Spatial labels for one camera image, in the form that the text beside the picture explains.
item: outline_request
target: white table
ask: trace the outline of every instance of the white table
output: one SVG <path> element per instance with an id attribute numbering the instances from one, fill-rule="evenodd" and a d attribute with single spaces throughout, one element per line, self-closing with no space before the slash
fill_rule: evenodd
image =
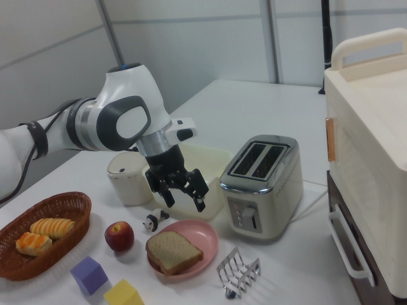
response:
<path id="1" fill-rule="evenodd" d="M 172 117 L 192 117 L 198 136 L 190 142 L 235 154 L 252 136 L 285 135 L 300 144 L 305 192 L 296 214 L 326 190 L 325 96 L 318 88 L 218 80 Z M 150 204 L 124 207 L 106 176 L 116 152 L 81 152 L 0 209 L 4 227 L 44 198 L 82 191 L 92 200 L 91 225 L 82 241 L 54 267 L 27 281 L 0 279 L 0 304 L 105 304 L 103 294 L 122 278 L 133 285 L 145 304 L 359 304 L 327 225 L 328 197 L 304 218 L 290 224 L 281 239 L 262 243 L 236 235 L 222 209 L 210 224 L 219 235 L 219 249 L 208 268 L 186 281 L 162 280 L 150 268 L 144 245 L 150 235 L 142 222 Z M 129 222 L 135 245 L 115 255 L 104 231 L 117 220 Z M 159 228 L 177 221 L 172 217 Z M 238 246 L 245 262 L 259 257 L 262 275 L 241 300 L 224 297 L 216 266 Z M 109 281 L 94 295 L 84 295 L 70 274 L 90 256 Z"/>

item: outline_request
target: toy figure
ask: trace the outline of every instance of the toy figure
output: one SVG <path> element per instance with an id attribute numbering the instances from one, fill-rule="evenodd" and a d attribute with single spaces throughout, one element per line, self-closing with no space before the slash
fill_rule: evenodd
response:
<path id="1" fill-rule="evenodd" d="M 161 208 L 156 208 L 153 212 L 146 217 L 146 222 L 143 222 L 147 232 L 155 232 L 158 228 L 158 223 L 164 219 L 168 219 L 170 214 L 165 213 Z"/>

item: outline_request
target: toast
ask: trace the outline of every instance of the toast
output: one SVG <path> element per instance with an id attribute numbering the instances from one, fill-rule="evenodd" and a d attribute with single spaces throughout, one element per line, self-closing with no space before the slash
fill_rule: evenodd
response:
<path id="1" fill-rule="evenodd" d="M 177 275 L 204 259 L 199 248 L 175 231 L 152 236 L 146 243 L 146 251 L 165 276 Z"/>

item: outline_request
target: white wall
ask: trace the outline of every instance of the white wall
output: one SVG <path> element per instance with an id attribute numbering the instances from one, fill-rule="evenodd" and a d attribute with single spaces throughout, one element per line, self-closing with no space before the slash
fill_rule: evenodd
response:
<path id="1" fill-rule="evenodd" d="M 117 63 L 94 0 L 0 0 L 0 7 L 0 129 L 99 93 Z M 23 189 L 74 154 L 33 161 Z"/>
<path id="2" fill-rule="evenodd" d="M 321 2 L 270 0 L 274 8 L 280 82 L 321 86 L 324 73 Z M 333 46 L 342 41 L 395 27 L 407 28 L 407 2 L 403 0 L 342 0 L 329 2 Z M 393 48 L 367 52 L 369 56 Z M 353 60 L 362 59 L 356 56 Z"/>
<path id="3" fill-rule="evenodd" d="M 215 79 L 275 82 L 266 0 L 105 0 L 127 63 L 172 112 Z"/>

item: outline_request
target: pastry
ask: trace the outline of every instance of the pastry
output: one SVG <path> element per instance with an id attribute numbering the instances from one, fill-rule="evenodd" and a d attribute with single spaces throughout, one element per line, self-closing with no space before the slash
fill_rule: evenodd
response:
<path id="1" fill-rule="evenodd" d="M 17 250 L 22 254 L 39 256 L 44 253 L 45 250 L 51 248 L 52 240 L 45 235 L 25 232 L 15 242 L 15 246 Z"/>
<path id="2" fill-rule="evenodd" d="M 43 218 L 31 225 L 30 231 L 34 234 L 47 235 L 58 240 L 75 227 L 76 223 L 65 218 Z"/>

